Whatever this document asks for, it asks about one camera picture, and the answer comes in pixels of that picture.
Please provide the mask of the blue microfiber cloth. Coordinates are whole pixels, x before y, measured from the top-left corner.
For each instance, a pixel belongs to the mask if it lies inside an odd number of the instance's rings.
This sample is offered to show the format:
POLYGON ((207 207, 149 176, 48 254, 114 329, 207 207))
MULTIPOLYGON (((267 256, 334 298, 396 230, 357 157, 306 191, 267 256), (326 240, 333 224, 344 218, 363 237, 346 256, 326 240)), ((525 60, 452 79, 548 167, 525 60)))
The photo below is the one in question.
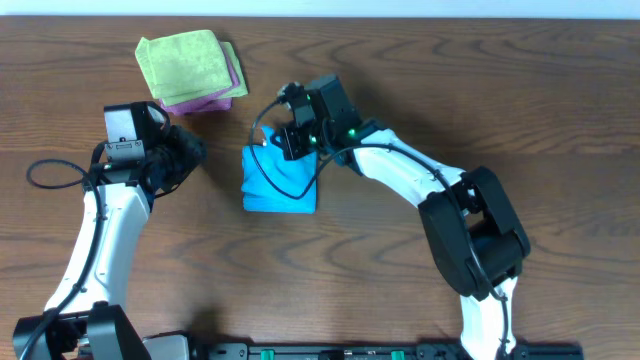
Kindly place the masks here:
POLYGON ((262 125, 263 143, 242 149, 243 207, 249 212, 313 214, 316 211, 317 187, 311 188, 301 199, 300 195, 316 173, 317 156, 312 153, 299 160, 284 159, 271 136, 274 130, 262 125))

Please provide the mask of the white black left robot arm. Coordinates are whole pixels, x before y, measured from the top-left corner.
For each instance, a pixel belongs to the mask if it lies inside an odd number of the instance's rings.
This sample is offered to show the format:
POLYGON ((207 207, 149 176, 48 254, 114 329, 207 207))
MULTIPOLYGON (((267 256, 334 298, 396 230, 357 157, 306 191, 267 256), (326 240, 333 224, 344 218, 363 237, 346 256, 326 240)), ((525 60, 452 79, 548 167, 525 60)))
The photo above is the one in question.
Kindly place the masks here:
POLYGON ((157 199, 175 191, 206 158, 202 140, 174 125, 153 101, 104 109, 106 140, 81 177, 84 215, 70 261, 38 316, 18 320, 20 359, 147 359, 149 349, 125 314, 139 237, 157 199))

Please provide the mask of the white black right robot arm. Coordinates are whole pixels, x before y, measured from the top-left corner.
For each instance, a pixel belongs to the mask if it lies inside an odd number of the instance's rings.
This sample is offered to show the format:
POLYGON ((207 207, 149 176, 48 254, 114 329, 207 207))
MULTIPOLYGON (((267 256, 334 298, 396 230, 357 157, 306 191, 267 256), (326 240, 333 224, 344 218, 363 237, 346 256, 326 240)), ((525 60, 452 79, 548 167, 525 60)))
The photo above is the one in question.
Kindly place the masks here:
POLYGON ((460 296, 462 348, 473 359, 507 358, 512 294, 531 247, 497 176, 433 160, 363 119, 335 75, 289 83, 275 102, 293 115, 273 137, 285 159, 324 155, 417 208, 436 268, 460 296))

